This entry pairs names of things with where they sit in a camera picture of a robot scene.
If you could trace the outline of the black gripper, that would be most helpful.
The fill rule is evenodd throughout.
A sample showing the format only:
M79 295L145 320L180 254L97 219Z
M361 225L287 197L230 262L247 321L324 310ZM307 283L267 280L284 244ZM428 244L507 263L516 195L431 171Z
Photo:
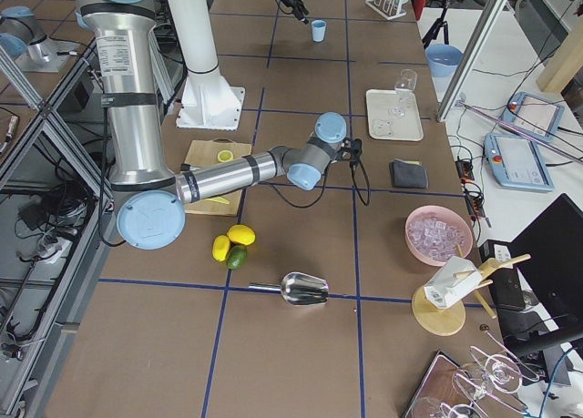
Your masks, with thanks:
M363 142L359 138L345 138L339 149L339 160L349 163L360 163Z
M307 15L302 11L302 0L281 0L281 2L301 23L305 25L309 23Z

